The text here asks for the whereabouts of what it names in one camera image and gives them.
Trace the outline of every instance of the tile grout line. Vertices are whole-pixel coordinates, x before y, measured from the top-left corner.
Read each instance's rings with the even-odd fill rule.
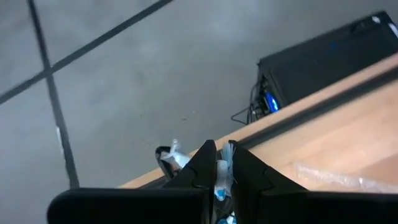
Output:
[[[48,70],[43,70],[36,75],[34,75],[32,78],[23,81],[22,83],[16,85],[15,87],[11,88],[10,90],[2,93],[0,95],[0,105],[7,102],[14,96],[22,93],[23,91],[27,90],[30,88],[32,85],[38,83],[39,81],[43,80],[44,78],[47,78],[49,73],[53,74],[56,71],[59,71],[60,69],[64,68],[65,66],[69,65],[70,63],[74,62],[76,59],[80,58],[81,56],[87,54],[88,52],[92,51],[99,45],[103,44],[107,40],[111,39],[115,35],[118,35],[122,31],[126,30],[127,28],[131,27],[135,23],[143,20],[147,16],[151,15],[152,13],[158,11],[159,9],[163,8],[166,6],[168,3],[172,2],[173,0],[158,0],[157,2],[153,3],[151,6],[145,8],[141,12],[137,13],[136,15],[130,17],[128,20],[122,22],[121,24],[117,25],[113,29],[107,31],[103,35],[99,36],[95,40],[91,41],[90,43],[84,45],[80,49],[74,51],[70,55],[66,56],[65,58],[59,60],[56,62],[52,67],[50,67]]]
[[[30,16],[33,21],[35,36],[37,39],[37,43],[39,45],[40,50],[40,58],[42,59],[44,71],[42,72],[41,79],[38,79],[36,82],[46,79],[47,88],[49,91],[49,97],[51,102],[51,107],[55,119],[55,124],[57,125],[57,137],[60,140],[61,151],[63,152],[63,156],[65,159],[65,168],[67,170],[67,175],[69,178],[69,186],[71,189],[79,188],[79,180],[76,172],[75,161],[73,159],[72,149],[70,147],[67,127],[65,124],[65,120],[62,114],[61,105],[58,97],[57,87],[55,85],[53,71],[50,69],[50,60],[47,54],[47,48],[44,41],[44,35],[42,32],[42,28],[40,26],[39,16],[37,14],[36,6],[33,0],[27,1],[29,6]]]

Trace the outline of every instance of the wooden desk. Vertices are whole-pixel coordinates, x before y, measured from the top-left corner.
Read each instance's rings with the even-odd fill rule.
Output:
[[[398,54],[222,137],[215,141],[217,148],[221,148],[227,140],[240,141],[396,67]],[[346,189],[299,177],[297,164],[398,185],[398,175],[395,173],[398,171],[397,117],[398,81],[394,80],[250,151],[266,164],[311,190]],[[121,187],[140,187],[162,176],[162,171],[156,169]]]

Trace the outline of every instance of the plastic bag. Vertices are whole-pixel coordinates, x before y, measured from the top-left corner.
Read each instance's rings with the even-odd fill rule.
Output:
[[[217,179],[214,194],[219,201],[223,201],[226,196],[231,196],[233,177],[233,154],[234,146],[225,143],[221,150],[222,160],[217,161]]]
[[[294,163],[294,170],[298,178],[316,180],[326,184],[337,184],[349,189],[358,189],[363,192],[373,193],[398,193],[398,185],[391,185],[365,177],[353,177],[349,175],[336,174],[313,167],[305,166],[301,163]]]
[[[160,159],[168,162],[173,167],[182,169],[185,165],[187,165],[191,158],[181,152],[180,143],[177,141],[177,139],[173,139],[170,152],[162,152],[160,155]]]

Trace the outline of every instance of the gray tile floor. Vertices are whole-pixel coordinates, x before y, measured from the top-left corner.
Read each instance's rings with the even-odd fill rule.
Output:
[[[51,63],[154,3],[36,0]],[[241,127],[259,58],[398,2],[176,0],[54,74],[81,186],[115,187]],[[0,93],[42,69],[25,1],[0,7]],[[67,189],[44,82],[0,105],[0,223],[43,223]]]

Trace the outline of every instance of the cable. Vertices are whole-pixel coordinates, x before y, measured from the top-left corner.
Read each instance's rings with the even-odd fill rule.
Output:
[[[232,121],[235,121],[235,122],[238,122],[238,123],[241,123],[244,125],[248,125],[253,122],[253,115],[256,116],[256,119],[259,119],[257,113],[255,112],[256,107],[254,106],[254,103],[256,103],[256,100],[253,100],[253,93],[254,93],[254,90],[256,90],[256,87],[258,86],[258,84],[260,84],[260,83],[261,83],[261,81],[256,82],[256,84],[254,84],[254,86],[251,88],[249,106],[247,108],[239,111],[238,113],[232,115],[231,116]],[[246,122],[235,118],[235,117],[243,114],[245,111],[248,111],[246,114]]]
[[[244,125],[248,125],[247,122],[244,122],[244,121],[235,119],[236,116],[243,114],[243,113],[244,113],[245,111],[247,111],[248,109],[249,109],[249,108],[245,108],[245,109],[243,109],[243,110],[237,112],[236,114],[232,115],[232,116],[231,116],[231,120],[233,120],[233,121],[235,121],[235,122],[238,122],[238,123],[241,123],[241,124],[244,124]]]

